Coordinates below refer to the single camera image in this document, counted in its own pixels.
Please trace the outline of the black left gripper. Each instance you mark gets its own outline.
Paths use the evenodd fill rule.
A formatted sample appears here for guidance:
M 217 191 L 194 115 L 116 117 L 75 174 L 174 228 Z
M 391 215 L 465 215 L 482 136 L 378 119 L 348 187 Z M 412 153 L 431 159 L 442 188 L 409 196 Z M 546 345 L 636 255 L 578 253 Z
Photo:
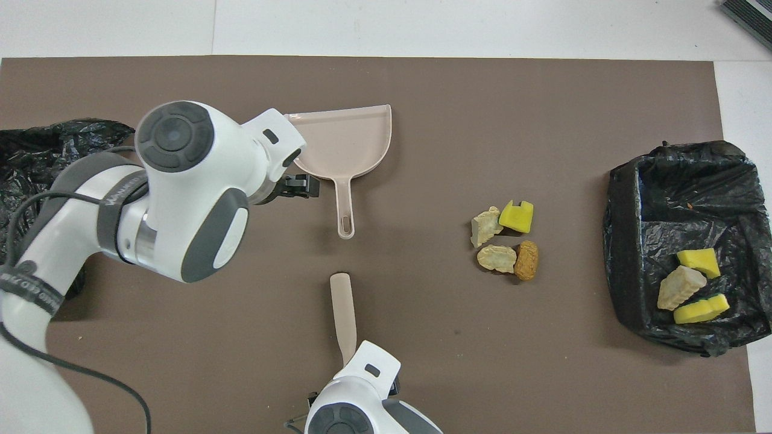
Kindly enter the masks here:
M 257 206 L 265 205 L 279 196 L 290 198 L 318 198 L 320 194 L 320 180 L 312 175 L 298 174 L 282 177 L 274 186 L 274 189 Z

